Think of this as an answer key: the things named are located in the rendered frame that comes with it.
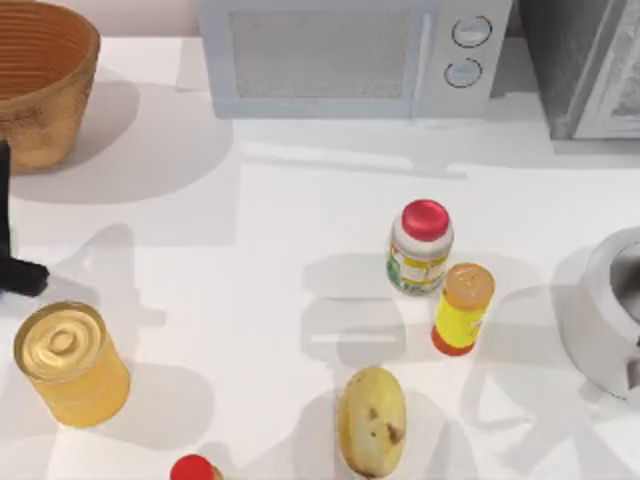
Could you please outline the white bottle with red cap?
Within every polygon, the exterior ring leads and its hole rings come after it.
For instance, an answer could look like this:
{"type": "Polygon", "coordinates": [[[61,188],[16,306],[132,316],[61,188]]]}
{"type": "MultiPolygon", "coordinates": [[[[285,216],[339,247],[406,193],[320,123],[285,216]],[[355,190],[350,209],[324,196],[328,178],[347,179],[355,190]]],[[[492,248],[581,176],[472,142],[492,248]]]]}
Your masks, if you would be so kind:
{"type": "Polygon", "coordinates": [[[390,232],[389,280],[404,294],[429,294],[444,278],[453,240],[451,218],[442,204],[429,199],[408,203],[390,232]]]}

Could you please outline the yellow bottle with orange cap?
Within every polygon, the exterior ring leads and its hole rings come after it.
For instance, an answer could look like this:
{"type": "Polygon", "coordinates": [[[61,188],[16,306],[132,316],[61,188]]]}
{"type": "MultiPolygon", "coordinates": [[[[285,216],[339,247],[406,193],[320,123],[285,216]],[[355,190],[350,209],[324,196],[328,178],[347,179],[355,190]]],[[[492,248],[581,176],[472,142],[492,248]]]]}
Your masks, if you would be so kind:
{"type": "Polygon", "coordinates": [[[476,345],[495,293],[493,275],[476,263],[459,263],[446,274],[431,339],[448,356],[462,356],[476,345]]]}

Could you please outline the pale microwave oven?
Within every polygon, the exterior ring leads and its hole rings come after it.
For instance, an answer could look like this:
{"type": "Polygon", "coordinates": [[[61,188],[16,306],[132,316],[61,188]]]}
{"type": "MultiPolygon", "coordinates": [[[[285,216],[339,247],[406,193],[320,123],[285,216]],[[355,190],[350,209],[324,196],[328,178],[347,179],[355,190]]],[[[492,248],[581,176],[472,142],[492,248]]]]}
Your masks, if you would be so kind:
{"type": "Polygon", "coordinates": [[[199,0],[215,113],[221,118],[465,118],[487,103],[512,0],[199,0]],[[484,16],[490,38],[452,39],[484,16]],[[465,58],[481,79],[455,89],[465,58]]]}

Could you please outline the yellow potato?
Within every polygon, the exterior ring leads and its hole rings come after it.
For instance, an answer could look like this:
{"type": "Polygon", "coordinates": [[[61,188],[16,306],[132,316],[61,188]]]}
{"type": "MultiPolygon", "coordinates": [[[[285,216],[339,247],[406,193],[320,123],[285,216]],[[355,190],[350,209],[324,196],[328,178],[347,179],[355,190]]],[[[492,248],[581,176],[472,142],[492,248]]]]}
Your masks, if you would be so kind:
{"type": "Polygon", "coordinates": [[[356,372],[337,408],[338,443],[348,467],[369,479],[389,476],[401,459],[406,433],[406,400],[398,380],[381,367],[356,372]]]}

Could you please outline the round microwave knob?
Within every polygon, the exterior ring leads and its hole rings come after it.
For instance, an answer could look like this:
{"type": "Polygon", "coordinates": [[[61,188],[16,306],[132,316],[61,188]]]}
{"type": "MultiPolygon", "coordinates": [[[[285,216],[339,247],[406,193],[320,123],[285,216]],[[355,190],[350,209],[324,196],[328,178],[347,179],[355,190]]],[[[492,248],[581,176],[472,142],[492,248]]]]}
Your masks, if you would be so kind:
{"type": "Polygon", "coordinates": [[[455,89],[465,89],[475,85],[482,75],[483,68],[481,64],[472,58],[450,63],[444,71],[445,81],[455,89]]]}
{"type": "Polygon", "coordinates": [[[476,48],[492,34],[492,24],[484,16],[461,19],[452,28],[452,39],[461,48],[476,48]]]}

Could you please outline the golden yellow can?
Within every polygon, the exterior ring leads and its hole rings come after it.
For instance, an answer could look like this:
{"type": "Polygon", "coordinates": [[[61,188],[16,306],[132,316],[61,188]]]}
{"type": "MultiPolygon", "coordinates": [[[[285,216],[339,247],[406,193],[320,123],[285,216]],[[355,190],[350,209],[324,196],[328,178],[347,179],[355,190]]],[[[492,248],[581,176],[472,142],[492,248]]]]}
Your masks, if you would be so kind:
{"type": "Polygon", "coordinates": [[[55,302],[33,312],[13,351],[17,367],[65,426],[99,425],[128,399],[129,370],[103,317],[86,303],[55,302]]]}

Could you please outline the white pot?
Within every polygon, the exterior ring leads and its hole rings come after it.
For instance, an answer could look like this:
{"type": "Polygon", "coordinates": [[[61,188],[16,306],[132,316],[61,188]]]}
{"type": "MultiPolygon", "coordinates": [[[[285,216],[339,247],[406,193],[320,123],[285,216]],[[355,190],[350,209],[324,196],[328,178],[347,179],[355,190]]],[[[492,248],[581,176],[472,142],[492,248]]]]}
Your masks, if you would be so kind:
{"type": "Polygon", "coordinates": [[[640,227],[617,231],[591,251],[558,324],[576,368],[640,408],[640,227]]]}

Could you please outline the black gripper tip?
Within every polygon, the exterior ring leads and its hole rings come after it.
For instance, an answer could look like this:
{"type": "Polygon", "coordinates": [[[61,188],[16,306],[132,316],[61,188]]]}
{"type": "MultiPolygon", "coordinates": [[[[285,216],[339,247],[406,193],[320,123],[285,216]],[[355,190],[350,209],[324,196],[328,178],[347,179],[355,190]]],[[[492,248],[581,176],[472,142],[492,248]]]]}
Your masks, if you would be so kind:
{"type": "Polygon", "coordinates": [[[36,297],[47,286],[49,270],[42,264],[15,258],[11,253],[10,176],[11,148],[6,140],[0,140],[0,291],[36,297]]]}

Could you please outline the woven brown basket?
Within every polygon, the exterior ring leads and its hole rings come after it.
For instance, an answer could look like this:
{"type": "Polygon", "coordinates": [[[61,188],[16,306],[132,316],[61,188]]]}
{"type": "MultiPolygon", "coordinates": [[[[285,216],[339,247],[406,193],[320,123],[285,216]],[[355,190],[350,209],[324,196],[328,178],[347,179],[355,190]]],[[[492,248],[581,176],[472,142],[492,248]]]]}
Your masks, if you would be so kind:
{"type": "Polygon", "coordinates": [[[37,0],[0,0],[0,140],[13,174],[49,170],[74,147],[101,38],[83,15],[37,0]]]}

